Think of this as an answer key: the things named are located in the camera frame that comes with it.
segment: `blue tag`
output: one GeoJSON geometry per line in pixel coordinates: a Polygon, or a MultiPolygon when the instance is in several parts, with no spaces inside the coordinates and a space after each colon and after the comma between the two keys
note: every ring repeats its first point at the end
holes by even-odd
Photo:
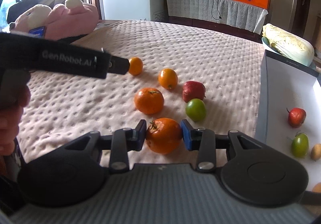
{"type": "Polygon", "coordinates": [[[43,37],[45,35],[45,26],[33,28],[29,31],[30,34],[38,36],[38,37],[43,37]]]}

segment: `human hand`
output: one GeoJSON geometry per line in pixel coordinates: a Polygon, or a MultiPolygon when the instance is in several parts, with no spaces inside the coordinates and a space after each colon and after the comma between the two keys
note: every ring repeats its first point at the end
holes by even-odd
{"type": "Polygon", "coordinates": [[[28,86],[22,88],[17,103],[9,108],[0,110],[0,155],[13,153],[15,145],[13,140],[19,133],[19,122],[23,108],[29,104],[30,90],[28,86]]]}

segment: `red fruit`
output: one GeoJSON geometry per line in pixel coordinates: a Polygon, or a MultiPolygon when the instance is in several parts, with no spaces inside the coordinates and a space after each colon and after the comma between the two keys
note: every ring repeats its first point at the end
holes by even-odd
{"type": "Polygon", "coordinates": [[[293,128],[299,128],[307,116],[305,110],[301,108],[293,108],[291,111],[288,111],[288,123],[293,128]]]}
{"type": "Polygon", "coordinates": [[[188,103],[192,99],[201,99],[205,97],[205,86],[200,82],[188,81],[183,85],[183,100],[188,103]]]}

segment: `stuffed animal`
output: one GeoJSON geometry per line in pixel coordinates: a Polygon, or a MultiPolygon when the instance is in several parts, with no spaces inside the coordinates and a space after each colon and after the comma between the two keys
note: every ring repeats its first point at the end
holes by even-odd
{"type": "Polygon", "coordinates": [[[93,5],[81,0],[66,0],[51,10],[46,5],[35,5],[14,23],[10,31],[31,33],[50,40],[87,35],[98,24],[98,11],[93,5]]]}

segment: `black cable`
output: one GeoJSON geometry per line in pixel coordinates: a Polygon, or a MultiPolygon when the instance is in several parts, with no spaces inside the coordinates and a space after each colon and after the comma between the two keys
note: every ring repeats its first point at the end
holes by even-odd
{"type": "Polygon", "coordinates": [[[217,12],[219,13],[219,18],[214,18],[214,16],[213,16],[213,6],[214,6],[214,0],[213,0],[212,10],[211,10],[211,15],[212,15],[213,19],[214,19],[214,20],[220,20],[220,19],[222,19],[221,15],[220,15],[220,12],[219,12],[219,0],[217,0],[217,5],[216,5],[216,7],[217,7],[217,12]]]}

